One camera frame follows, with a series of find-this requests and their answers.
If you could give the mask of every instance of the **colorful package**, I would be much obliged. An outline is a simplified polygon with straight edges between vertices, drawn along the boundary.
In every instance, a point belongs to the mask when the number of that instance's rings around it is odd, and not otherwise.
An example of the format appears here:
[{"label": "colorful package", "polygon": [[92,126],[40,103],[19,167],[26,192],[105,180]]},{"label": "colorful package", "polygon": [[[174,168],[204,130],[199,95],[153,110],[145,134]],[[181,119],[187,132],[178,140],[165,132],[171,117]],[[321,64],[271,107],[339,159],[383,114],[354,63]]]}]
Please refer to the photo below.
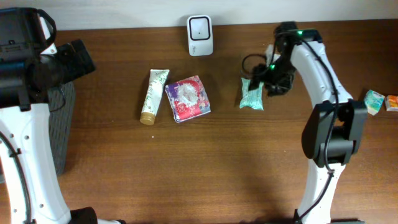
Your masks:
[{"label": "colorful package", "polygon": [[379,112],[381,105],[383,104],[384,96],[380,93],[376,93],[373,90],[369,90],[365,96],[365,105],[368,108],[368,113],[376,115]]},{"label": "colorful package", "polygon": [[387,111],[398,111],[398,97],[397,96],[387,96],[386,109],[387,109]]},{"label": "colorful package", "polygon": [[262,87],[263,82],[260,82],[259,88],[249,91],[250,80],[242,78],[242,100],[239,108],[245,106],[251,107],[255,110],[264,110],[262,108]]},{"label": "colorful package", "polygon": [[197,75],[167,85],[165,92],[177,123],[210,112],[210,102],[205,87]]}]

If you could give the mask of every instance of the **wooden tabletop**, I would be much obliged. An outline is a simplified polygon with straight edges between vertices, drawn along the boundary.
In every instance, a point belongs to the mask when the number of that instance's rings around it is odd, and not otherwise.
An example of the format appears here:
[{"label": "wooden tabletop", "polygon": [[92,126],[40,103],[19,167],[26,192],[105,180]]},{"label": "wooden tabletop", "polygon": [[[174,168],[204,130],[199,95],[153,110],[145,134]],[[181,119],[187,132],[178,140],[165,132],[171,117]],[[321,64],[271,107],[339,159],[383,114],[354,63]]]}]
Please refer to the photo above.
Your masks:
[{"label": "wooden tabletop", "polygon": [[[71,209],[93,207],[128,223],[238,223],[291,218],[307,180],[301,134],[312,111],[299,75],[264,111],[239,109],[240,64],[273,42],[277,24],[215,26],[214,53],[191,57],[185,27],[61,31],[81,38],[97,71],[75,81],[65,173]],[[398,21],[299,23],[317,28],[340,82],[358,99],[368,89],[398,95]],[[163,95],[155,125],[139,117],[149,70],[169,83],[198,75],[211,113],[177,124]],[[338,182],[331,216],[398,220],[398,113],[369,116],[359,152]],[[10,222],[6,185],[0,220]]]}]

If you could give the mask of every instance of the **white tube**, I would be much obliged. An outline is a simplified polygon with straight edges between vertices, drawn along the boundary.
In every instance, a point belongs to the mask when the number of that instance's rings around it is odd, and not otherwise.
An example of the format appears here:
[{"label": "white tube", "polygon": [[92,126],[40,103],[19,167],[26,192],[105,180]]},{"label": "white tube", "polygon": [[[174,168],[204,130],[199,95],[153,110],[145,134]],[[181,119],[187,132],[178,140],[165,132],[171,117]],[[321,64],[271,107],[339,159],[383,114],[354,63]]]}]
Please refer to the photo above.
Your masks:
[{"label": "white tube", "polygon": [[157,109],[159,109],[160,100],[162,99],[164,84],[170,70],[150,70],[149,87],[147,96],[145,97],[144,106],[141,111],[140,122],[146,125],[153,125]]}]

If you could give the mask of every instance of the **wooden table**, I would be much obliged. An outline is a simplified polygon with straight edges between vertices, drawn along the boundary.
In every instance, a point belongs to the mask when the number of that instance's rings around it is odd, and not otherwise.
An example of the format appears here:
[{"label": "wooden table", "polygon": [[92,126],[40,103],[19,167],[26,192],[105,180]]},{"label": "wooden table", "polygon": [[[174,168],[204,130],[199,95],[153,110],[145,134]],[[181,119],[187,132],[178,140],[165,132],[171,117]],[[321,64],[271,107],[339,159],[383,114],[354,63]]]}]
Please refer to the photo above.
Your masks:
[{"label": "wooden table", "polygon": [[[301,134],[312,111],[297,75],[264,111],[239,109],[240,64],[273,42],[277,24],[215,26],[214,53],[191,57],[184,27],[61,31],[57,44],[81,38],[97,71],[75,82],[65,173],[71,209],[92,206],[128,223],[237,223],[292,217],[307,179]],[[328,57],[355,99],[368,89],[398,94],[398,21],[299,23],[322,34]],[[154,126],[139,122],[149,70],[169,82],[199,75],[211,113],[177,124],[163,96]],[[333,218],[368,223],[398,219],[398,113],[369,116],[361,147],[341,176]],[[5,184],[0,220],[9,223]]]}]

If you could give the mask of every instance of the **gold cap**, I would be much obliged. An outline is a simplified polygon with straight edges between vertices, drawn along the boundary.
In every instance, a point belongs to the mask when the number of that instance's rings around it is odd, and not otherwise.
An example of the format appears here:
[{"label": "gold cap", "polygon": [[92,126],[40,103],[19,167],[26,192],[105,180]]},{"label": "gold cap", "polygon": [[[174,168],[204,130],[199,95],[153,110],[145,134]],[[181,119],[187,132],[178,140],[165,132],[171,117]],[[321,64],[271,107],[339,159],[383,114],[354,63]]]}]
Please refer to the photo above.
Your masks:
[{"label": "gold cap", "polygon": [[146,125],[154,125],[155,123],[155,115],[148,113],[148,112],[142,112],[141,113],[141,118],[139,119],[139,121],[142,124],[146,124]]}]

